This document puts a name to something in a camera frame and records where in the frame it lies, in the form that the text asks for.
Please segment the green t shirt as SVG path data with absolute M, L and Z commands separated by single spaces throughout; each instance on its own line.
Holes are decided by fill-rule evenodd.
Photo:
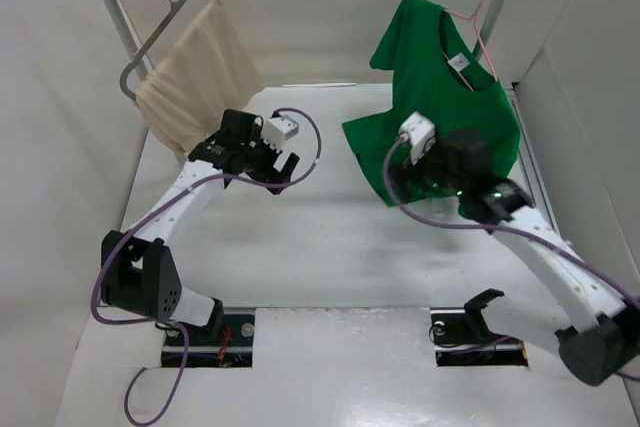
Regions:
M 392 72 L 392 106 L 345 122 L 343 131 L 366 181 L 386 205 L 392 201 L 383 161 L 401 124 L 415 112 L 441 135 L 479 132 L 490 146 L 495 174 L 510 173 L 518 158 L 519 123 L 500 81 L 473 56 L 444 7 L 402 0 L 369 65 Z

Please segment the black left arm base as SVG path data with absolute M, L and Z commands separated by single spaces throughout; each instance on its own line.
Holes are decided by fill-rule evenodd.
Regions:
M 224 311 L 219 335 L 208 339 L 196 327 L 187 326 L 189 349 L 187 368 L 250 368 L 253 363 L 256 310 L 230 308 Z M 184 351 L 184 336 L 168 324 L 155 323 L 164 334 L 161 366 L 179 367 Z

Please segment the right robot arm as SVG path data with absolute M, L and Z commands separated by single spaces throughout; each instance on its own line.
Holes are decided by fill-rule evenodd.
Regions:
M 546 288 L 550 303 L 523 305 L 486 289 L 464 305 L 473 340 L 515 337 L 557 355 L 580 382 L 595 387 L 639 355 L 639 299 L 582 260 L 544 219 L 532 198 L 495 173 L 488 143 L 474 130 L 446 136 L 434 128 L 399 132 L 383 164 L 392 201 L 405 214 L 409 189 L 454 195 L 467 220 L 424 219 L 448 230 L 483 231 L 518 257 Z

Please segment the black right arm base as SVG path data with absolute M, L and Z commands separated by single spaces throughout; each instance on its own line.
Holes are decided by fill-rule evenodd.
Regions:
M 438 367 L 528 367 L 524 344 L 491 333 L 463 308 L 432 308 L 429 340 Z

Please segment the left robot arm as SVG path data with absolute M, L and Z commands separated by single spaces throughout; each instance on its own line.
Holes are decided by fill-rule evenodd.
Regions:
M 298 132 L 298 123 L 285 113 L 264 119 L 225 110 L 219 129 L 193 148 L 154 207 L 128 230 L 104 237 L 94 301 L 149 321 L 180 323 L 201 343 L 216 341 L 223 329 L 223 304 L 182 284 L 172 249 L 232 181 L 274 195 L 287 188 L 299 157 L 290 154 L 282 167 L 276 162 Z

